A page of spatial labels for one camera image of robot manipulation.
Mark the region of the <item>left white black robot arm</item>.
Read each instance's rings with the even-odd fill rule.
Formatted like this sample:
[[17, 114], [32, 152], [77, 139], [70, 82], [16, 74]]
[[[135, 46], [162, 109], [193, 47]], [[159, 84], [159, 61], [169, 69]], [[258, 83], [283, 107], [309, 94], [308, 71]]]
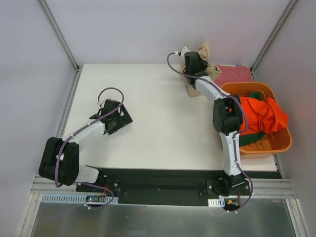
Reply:
[[104, 188], [100, 171], [81, 165], [80, 153], [94, 140], [111, 135], [132, 123], [124, 104], [106, 99], [102, 107], [81, 128], [61, 138], [50, 137], [45, 145], [39, 166], [39, 176], [54, 181], [57, 187], [74, 183], [87, 183], [93, 192]]

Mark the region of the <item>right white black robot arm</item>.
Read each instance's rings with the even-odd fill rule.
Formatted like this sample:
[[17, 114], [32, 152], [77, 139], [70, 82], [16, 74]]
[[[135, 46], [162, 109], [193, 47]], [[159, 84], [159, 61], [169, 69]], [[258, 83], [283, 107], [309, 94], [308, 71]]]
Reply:
[[239, 153], [239, 134], [243, 124], [240, 97], [225, 92], [215, 84], [206, 72], [207, 61], [198, 52], [184, 46], [179, 56], [185, 63], [183, 74], [188, 90], [197, 90], [213, 103], [212, 122], [221, 137], [225, 162], [224, 177], [212, 185], [212, 190], [225, 197], [233, 195], [245, 182]]

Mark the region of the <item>beige t shirt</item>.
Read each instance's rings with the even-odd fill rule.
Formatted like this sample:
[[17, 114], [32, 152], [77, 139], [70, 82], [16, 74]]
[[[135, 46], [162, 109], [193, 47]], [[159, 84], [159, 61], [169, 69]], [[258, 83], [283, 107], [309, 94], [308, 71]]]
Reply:
[[[198, 48], [197, 53], [201, 58], [201, 66], [199, 67], [200, 71], [203, 71], [204, 74], [210, 76], [210, 78], [215, 82], [217, 78], [221, 75], [221, 69], [213, 63], [209, 63], [208, 60], [210, 59], [210, 46], [207, 41], [202, 43], [202, 45]], [[194, 89], [187, 80], [185, 79], [185, 86], [188, 91], [189, 97], [197, 97], [201, 95], [201, 93]]]

